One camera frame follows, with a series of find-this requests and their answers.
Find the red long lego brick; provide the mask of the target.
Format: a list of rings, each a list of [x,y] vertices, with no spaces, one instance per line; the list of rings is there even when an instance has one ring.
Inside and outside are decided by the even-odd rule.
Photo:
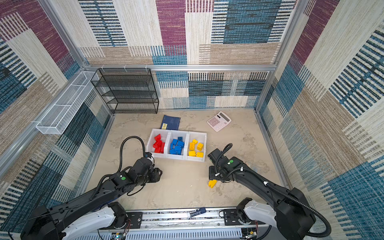
[[[158,140],[156,141],[154,144],[153,144],[153,148],[161,148],[163,145],[163,142],[161,140]]]
[[[161,154],[164,153],[164,148],[165,148],[165,143],[162,142],[161,149],[160,149],[160,153],[161,153]]]

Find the red square lego brick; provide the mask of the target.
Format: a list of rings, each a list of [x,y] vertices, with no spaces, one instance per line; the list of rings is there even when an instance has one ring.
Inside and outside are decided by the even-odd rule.
[[[156,137],[154,137],[155,141],[160,141],[162,138],[161,134],[158,134]]]

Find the blue long lego brick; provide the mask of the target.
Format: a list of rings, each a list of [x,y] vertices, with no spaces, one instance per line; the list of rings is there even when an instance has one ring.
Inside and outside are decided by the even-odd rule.
[[[172,142],[171,142],[171,148],[173,148],[177,144],[178,144],[178,140],[177,139],[173,139]]]

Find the blue small lego brick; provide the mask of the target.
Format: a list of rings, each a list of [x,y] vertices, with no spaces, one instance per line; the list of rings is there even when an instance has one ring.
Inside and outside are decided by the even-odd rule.
[[[184,148],[184,146],[185,146],[185,143],[184,142],[182,142],[182,141],[178,141],[177,142],[177,145],[176,145],[176,147],[178,148],[178,149],[183,149]]]

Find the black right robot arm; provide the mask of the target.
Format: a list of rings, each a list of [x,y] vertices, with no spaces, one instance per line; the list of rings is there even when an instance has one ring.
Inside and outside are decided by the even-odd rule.
[[[210,168],[212,177],[230,175],[227,180],[237,182],[260,196],[276,212],[274,217],[277,229],[288,240],[302,240],[316,222],[315,215],[307,208],[293,202],[283,194],[297,199],[299,202],[309,205],[304,193],[297,188],[289,190],[277,185],[260,174],[253,171],[242,160],[232,157],[220,156],[222,152],[215,149],[208,158],[214,164]]]

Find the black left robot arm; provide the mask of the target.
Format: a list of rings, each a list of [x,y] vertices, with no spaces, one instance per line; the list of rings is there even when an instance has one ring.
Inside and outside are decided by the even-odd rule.
[[[160,181],[163,172],[148,158],[105,175],[96,188],[63,204],[34,209],[21,233],[23,240],[72,240],[91,231],[124,229],[129,218],[116,200],[138,186]]]

